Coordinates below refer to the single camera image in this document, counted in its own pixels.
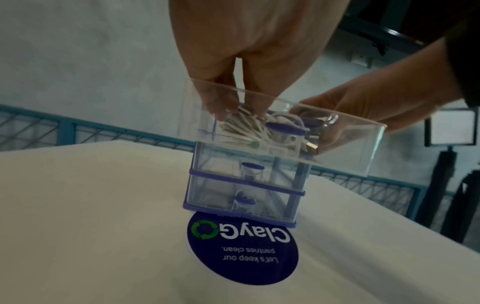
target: wall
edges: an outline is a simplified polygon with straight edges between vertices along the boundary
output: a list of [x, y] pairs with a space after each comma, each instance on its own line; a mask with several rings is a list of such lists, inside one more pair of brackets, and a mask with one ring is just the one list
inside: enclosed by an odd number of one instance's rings
[[[374, 56], [372, 69], [405, 57], [390, 51], [381, 58], [370, 42], [338, 31], [282, 97], [298, 101], [370, 71], [349, 62], [352, 50]], [[167, 1], [0, 2], [2, 104], [171, 136], [186, 77]], [[386, 136], [371, 175], [428, 184], [441, 149], [423, 140], [423, 124]], [[450, 189], [479, 159], [477, 147], [458, 151]]]

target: white table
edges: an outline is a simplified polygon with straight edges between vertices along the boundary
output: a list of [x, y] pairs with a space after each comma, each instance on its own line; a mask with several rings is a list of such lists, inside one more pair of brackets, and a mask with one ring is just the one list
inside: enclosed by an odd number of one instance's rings
[[313, 176], [295, 272], [220, 277], [187, 243], [191, 156], [127, 142], [0, 154], [0, 303], [478, 303], [477, 253]]

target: blue sticker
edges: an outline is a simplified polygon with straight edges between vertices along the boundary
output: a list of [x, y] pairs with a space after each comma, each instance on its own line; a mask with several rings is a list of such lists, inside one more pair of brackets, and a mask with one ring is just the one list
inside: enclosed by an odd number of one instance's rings
[[203, 264], [239, 283], [278, 283], [290, 276], [299, 262], [293, 236], [280, 226], [197, 212], [188, 223], [187, 235]]

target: green recycling symbol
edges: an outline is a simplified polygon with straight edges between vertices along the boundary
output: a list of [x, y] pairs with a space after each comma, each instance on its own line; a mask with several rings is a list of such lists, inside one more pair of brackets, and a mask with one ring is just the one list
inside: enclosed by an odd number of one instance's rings
[[[200, 234], [197, 229], [200, 227], [200, 225], [209, 225], [212, 227], [213, 231], [210, 234]], [[214, 238], [218, 233], [219, 233], [219, 227], [217, 224], [207, 221], [207, 220], [201, 220], [198, 222], [193, 223], [191, 226], [191, 232], [193, 233], [194, 236], [201, 238], [201, 239], [209, 239], [209, 238]]]

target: black sleeve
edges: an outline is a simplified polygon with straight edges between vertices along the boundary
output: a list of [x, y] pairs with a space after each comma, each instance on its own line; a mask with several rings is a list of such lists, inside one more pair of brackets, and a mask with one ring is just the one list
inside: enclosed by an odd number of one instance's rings
[[469, 107], [480, 106], [480, 9], [446, 36], [448, 60]]

